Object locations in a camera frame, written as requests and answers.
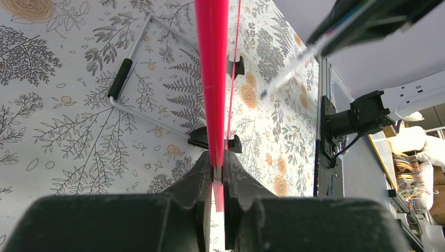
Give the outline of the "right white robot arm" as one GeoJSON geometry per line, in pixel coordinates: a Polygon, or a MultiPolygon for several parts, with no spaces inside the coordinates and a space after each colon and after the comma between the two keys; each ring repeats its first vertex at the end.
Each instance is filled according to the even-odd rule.
{"type": "Polygon", "coordinates": [[[346,58],[354,99],[342,112],[319,102],[320,139],[374,134],[444,103],[444,1],[336,1],[306,45],[346,58]]]}

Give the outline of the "white blue marker pen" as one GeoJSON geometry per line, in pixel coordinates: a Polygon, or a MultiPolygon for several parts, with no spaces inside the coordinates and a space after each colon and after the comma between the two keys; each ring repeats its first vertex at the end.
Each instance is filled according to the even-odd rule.
{"type": "Polygon", "coordinates": [[[274,79],[270,81],[269,85],[262,91],[260,99],[264,99],[269,93],[274,92],[282,84],[288,81],[292,77],[294,71],[304,66],[308,60],[320,51],[320,49],[320,46],[311,46],[299,54],[295,60],[290,62],[274,79]]]}

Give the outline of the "pink framed whiteboard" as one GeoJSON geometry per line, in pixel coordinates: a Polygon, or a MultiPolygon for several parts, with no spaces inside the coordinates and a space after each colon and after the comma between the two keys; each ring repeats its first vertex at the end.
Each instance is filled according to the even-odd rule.
{"type": "Polygon", "coordinates": [[[230,226],[225,223],[229,207],[225,206],[223,181],[227,177],[228,143],[232,91],[237,60],[240,1],[196,1],[198,48],[206,116],[212,192],[215,206],[211,220],[218,223],[210,231],[218,238],[212,251],[232,251],[229,247],[230,226]]]}

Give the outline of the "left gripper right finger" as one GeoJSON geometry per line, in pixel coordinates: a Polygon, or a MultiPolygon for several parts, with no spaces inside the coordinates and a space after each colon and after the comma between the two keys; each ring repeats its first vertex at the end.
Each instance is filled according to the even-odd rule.
{"type": "Polygon", "coordinates": [[[244,169],[233,152],[225,151],[222,171],[225,248],[262,250],[266,223],[262,200],[276,196],[244,169]]]}

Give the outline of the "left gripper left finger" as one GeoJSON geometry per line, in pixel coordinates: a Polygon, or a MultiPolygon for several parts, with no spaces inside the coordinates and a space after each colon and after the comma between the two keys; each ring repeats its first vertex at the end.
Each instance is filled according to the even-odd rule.
{"type": "Polygon", "coordinates": [[[161,251],[209,251],[212,178],[209,152],[162,195],[169,199],[161,251]]]}

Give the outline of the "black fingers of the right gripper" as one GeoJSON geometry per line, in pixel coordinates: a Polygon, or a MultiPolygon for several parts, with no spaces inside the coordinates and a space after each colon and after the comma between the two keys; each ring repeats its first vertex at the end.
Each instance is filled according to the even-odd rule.
{"type": "Polygon", "coordinates": [[[314,55],[328,56],[346,47],[382,40],[412,26],[442,2],[336,1],[330,13],[307,40],[314,55]]]}

